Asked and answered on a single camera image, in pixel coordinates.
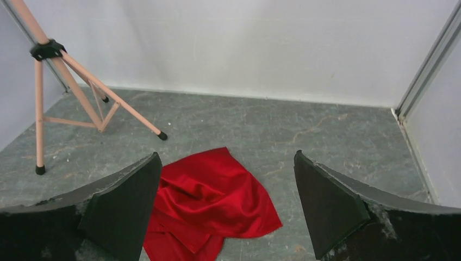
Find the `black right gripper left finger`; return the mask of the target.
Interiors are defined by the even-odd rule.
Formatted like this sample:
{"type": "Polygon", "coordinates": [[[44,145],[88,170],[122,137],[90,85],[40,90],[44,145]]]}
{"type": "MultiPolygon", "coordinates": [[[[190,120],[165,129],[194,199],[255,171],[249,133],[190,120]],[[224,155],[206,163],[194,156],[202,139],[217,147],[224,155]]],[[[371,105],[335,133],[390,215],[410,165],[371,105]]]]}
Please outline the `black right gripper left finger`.
{"type": "Polygon", "coordinates": [[[1,260],[138,260],[161,169],[152,153],[70,192],[2,208],[1,260]]]}

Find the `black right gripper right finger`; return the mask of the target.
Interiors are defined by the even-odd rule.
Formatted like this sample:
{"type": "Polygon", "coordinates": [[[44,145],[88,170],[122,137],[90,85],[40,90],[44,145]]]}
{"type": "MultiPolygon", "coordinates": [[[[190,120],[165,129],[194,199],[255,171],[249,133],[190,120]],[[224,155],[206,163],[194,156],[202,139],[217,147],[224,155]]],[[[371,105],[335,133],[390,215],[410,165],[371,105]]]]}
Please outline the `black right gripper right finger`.
{"type": "Polygon", "coordinates": [[[302,151],[294,172],[317,260],[460,260],[460,209],[377,189],[302,151]]]}

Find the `red cloth napkin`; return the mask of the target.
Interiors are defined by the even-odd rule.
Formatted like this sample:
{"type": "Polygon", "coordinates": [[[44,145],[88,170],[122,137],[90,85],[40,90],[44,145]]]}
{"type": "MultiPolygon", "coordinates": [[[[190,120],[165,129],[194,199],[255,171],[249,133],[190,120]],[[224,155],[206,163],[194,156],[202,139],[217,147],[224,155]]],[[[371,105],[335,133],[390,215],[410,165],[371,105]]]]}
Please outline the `red cloth napkin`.
{"type": "Polygon", "coordinates": [[[263,185],[226,147],[163,167],[144,239],[150,260],[215,260],[227,238],[282,227],[263,185]]]}

